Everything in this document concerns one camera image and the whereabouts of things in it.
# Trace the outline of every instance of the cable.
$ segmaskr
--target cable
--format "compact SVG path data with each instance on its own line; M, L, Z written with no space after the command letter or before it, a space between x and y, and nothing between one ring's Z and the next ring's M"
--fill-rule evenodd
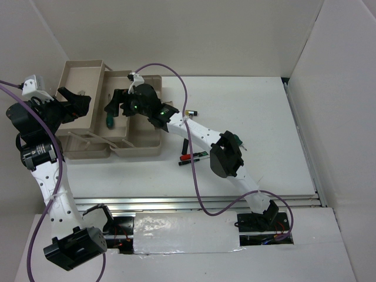
M184 99L184 105L183 105L183 110L182 110L182 116L184 117L184 113L186 111L186 105L187 105L187 101L188 101L188 92L187 92L187 87L186 87L186 84L184 83L182 77L175 71L173 70L172 68L170 68L169 66L166 66L162 63L148 63L147 65L145 66L142 66L141 68L137 69L135 72L138 73L139 71L141 71L142 69L148 67L148 66L162 66L168 70L170 70L172 73L174 73L176 75L176 77L180 80L180 82L182 83L183 85L183 88L184 88L184 94L185 94L185 99ZM290 234L291 234L291 231L293 229L293 226L294 226L294 216L293 216L293 211L291 210L290 206L287 204L287 202L285 200L283 200L280 196L272 193L272 192L269 192L269 191L265 191L265 190L255 190L255 191L250 191L244 195L241 195L240 197L238 197L235 201L233 201L232 203L230 203L227 207L225 207L223 210L221 211L218 211L217 213L210 213L205 207L204 207L204 204L202 202L202 199L201 199L201 195L200 195L200 191L199 191L199 186L197 184L197 177L196 177L196 169L194 168L194 160L193 160L193 148L192 148L192 139L191 139L191 135L190 135L190 130L189 130L189 126L188 126L188 123L186 121L186 119L183 119L184 120L184 124L186 126L186 129L187 129L187 134L188 134L188 143L189 143L189 152L190 152L190 160L191 160L191 166L192 166L192 175L193 175L193 183L194 183L194 189L196 191L196 196L197 196L197 199L200 203L200 206L202 208L202 210L208 215L208 216L218 216L222 213L224 213L226 210L228 210L229 208L231 208L231 206L233 206L235 203L239 202L242 198L248 196L248 195L251 195L251 194L254 194L254 193L258 193L258 192L262 192L262 193L266 193L266 194L269 194L269 195L272 195L273 197L276 197L277 199L279 199L282 203L284 203L284 205L286 206L286 208L288 209L288 211L290 212L290 216L291 216L291 224L290 224L290 229L289 231L286 233L286 234L280 234L278 237L276 237L276 241L280 241L280 240L283 240L285 238L287 238Z
M6 85L12 86L12 87L16 87L16 88L18 87L16 85L13 85L12 83L4 82L2 80L0 80L0 82L3 83L3 84L6 84ZM16 94L12 93L10 90L8 90L7 88L5 88L2 85L0 85L0 89L3 90L6 94L8 94L10 97L15 99L22 107L24 107L25 110L27 110L36 119L36 121L39 122L39 124L44 128L44 130L46 131L46 133L50 137L51 142L53 144L53 148L55 149L55 152L56 152L56 157L58 159L58 163L59 163L58 181L56 181L55 188L52 192L52 195L57 194L59 187L60 187L61 180L62 180L62 175L63 175L63 157L61 155L59 145L58 145L58 142L56 141L56 138L54 137L53 133L48 128L46 123L44 123L44 121L24 101L22 101L20 98L18 98L16 96ZM27 269L27 272L28 272L28 277L29 277L30 282L35 282L35 280L33 278L33 274L31 272L32 249L33 249L33 246L34 246L36 235L37 235L39 229L41 228L42 222L43 222L44 218L46 217L48 210L51 208L52 203L53 203L53 199L48 201L48 204L46 205L45 209L43 210L41 218L38 220L38 222L35 226L35 229L33 231L33 234L31 236L31 239L30 239L30 243L29 243L29 247L28 247L28 254L27 254L27 257L26 257L26 269ZM100 280L100 278L102 278L103 273L105 271L105 266L106 266L106 256L105 256L105 254L103 254L103 267L102 267L102 271L100 273L100 276L99 276L99 279L97 280L97 282Z

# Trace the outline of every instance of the white floor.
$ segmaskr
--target white floor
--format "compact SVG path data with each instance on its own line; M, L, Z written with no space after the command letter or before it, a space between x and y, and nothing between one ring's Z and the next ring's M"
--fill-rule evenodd
M248 151L244 163L262 189L280 195L312 195L314 188L280 78L185 77L187 109L194 120L217 131L237 134ZM177 78L163 78L163 100L183 107ZM163 134L158 157L67 161L75 197L195 196L190 166L179 167L183 139ZM204 196L236 196L227 180L217 177L209 160L196 163Z
M31 230L39 216L36 215ZM329 208L294 209L294 217L293 245L250 246L232 253L170 255L124 255L109 250L102 281L355 282L333 211ZM212 236L210 230L203 232ZM97 279L102 256L66 272L44 258L43 248L50 243L51 227L46 219L33 250L35 281ZM28 281L26 250L27 245L16 282Z

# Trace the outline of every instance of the white work surface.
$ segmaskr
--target white work surface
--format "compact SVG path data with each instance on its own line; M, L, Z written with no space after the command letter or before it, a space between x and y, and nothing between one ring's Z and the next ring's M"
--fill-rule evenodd
M232 253L168 255L125 255L108 250L102 281L355 282L332 209L306 208L293 209L293 212L294 245L248 246ZM35 216L16 282L28 281L26 253L39 217ZM216 237L210 231L210 228L203 227L201 232L211 237L211 244L215 244ZM96 281L102 267L102 256L67 272L44 258L43 248L50 243L51 225L46 218L33 249L35 281Z
M244 165L264 190L280 195L312 195L307 169L293 117L280 78L185 77L187 109L193 119L216 131L237 134ZM163 77L163 100L180 111L184 91L175 77ZM190 165L177 165L180 136L162 134L158 157L67 160L70 187L75 197L195 196ZM203 196L236 196L239 192L217 177L209 159L196 163Z

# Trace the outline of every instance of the white wall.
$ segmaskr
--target white wall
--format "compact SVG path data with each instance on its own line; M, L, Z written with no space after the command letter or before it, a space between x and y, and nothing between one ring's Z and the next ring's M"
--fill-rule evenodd
M48 89L56 89L64 57L30 3L1 1L0 26L0 79L19 84L37 73L44 76ZM34 214L43 207L38 185L15 147L18 132L5 116L13 103L0 93L0 275L4 282L14 281Z
M289 89L359 282L376 276L376 20L325 0Z
M290 76L322 1L35 3L71 59L104 59L118 70L157 61L182 75Z

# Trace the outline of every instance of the transparent plastic wrap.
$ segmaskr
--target transparent plastic wrap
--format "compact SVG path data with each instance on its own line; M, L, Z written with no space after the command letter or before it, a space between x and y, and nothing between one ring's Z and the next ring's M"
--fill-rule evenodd
M241 250L235 211L136 213L135 254L228 253Z

